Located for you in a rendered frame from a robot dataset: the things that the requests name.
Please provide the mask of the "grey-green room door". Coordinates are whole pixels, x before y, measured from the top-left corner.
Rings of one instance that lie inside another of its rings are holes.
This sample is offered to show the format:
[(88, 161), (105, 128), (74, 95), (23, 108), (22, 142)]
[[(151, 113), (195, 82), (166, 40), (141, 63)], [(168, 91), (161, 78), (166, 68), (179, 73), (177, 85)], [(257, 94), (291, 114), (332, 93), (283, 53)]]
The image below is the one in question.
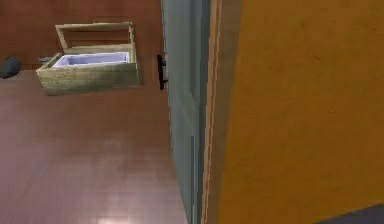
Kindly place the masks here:
[(211, 0), (162, 0), (171, 148), (188, 224), (201, 224)]

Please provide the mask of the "wooden bed with white mattress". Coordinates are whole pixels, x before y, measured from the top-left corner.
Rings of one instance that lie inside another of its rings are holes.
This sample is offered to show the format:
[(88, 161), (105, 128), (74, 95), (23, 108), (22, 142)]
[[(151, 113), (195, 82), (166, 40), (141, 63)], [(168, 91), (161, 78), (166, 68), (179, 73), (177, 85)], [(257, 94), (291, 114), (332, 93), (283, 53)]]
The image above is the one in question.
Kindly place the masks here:
[[(128, 43), (69, 47), (64, 31), (127, 28)], [(48, 96), (120, 90), (141, 84), (132, 22), (60, 24), (55, 26), (62, 51), (36, 70)]]

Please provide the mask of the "dark grey round object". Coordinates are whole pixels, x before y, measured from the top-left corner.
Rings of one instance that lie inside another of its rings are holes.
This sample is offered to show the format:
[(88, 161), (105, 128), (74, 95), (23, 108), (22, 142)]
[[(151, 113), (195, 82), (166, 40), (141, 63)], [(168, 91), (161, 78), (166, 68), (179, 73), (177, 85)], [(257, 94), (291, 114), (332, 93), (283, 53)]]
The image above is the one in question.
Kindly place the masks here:
[(0, 78), (8, 79), (16, 76), (21, 70), (21, 61), (15, 57), (7, 57), (0, 66)]

